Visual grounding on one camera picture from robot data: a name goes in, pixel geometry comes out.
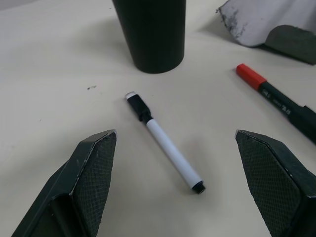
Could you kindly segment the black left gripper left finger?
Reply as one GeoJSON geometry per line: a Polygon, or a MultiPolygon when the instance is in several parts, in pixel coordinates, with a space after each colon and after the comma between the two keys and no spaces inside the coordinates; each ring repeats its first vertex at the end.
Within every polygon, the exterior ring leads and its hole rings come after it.
{"type": "Polygon", "coordinates": [[[107,201],[117,132],[94,134],[48,179],[14,237],[95,237],[107,201]]]}

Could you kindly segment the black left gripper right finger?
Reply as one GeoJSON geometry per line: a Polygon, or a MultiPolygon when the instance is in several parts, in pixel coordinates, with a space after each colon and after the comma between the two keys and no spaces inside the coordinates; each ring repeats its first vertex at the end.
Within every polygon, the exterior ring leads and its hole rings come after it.
{"type": "Polygon", "coordinates": [[[316,235],[316,176],[281,142],[237,130],[251,195],[273,237],[316,235]]]}

